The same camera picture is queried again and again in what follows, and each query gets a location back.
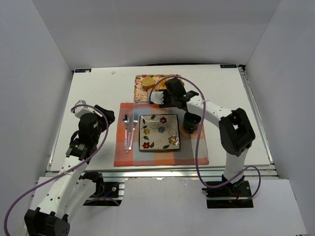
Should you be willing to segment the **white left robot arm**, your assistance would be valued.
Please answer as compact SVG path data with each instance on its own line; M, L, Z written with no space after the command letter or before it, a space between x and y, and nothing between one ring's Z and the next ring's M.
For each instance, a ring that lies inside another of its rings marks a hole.
M99 138L115 121L114 111L77 103L71 112L79 119L78 129L70 138L59 174L50 179L51 188L39 205L25 214L30 236L68 235L73 216L103 183L100 173L86 172L86 168L104 144Z

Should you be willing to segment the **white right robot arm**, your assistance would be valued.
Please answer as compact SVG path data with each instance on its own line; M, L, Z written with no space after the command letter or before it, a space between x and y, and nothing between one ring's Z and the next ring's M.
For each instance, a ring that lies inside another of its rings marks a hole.
M244 180L244 164L249 148L255 140L255 133L245 110L228 109L206 100L201 89L186 91L180 76L167 76L161 79L166 90L163 95L148 96L161 107L176 107L201 117L219 129L220 142L226 152L225 170L220 186L233 188Z

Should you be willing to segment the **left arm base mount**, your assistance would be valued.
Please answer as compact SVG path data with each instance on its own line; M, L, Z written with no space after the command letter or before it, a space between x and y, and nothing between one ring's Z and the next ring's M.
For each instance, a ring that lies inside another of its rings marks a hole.
M119 200L119 182L105 182L103 175L98 172L85 172L79 177L80 184L83 180L92 183L92 193L83 203L84 206L115 206L118 207L122 200Z

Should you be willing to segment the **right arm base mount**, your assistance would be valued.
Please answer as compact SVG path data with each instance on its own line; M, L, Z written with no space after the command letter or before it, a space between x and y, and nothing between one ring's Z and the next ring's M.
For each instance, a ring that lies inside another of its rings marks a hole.
M252 191L248 181L244 181L235 190L225 185L220 188L202 188L206 195L208 209L253 208Z

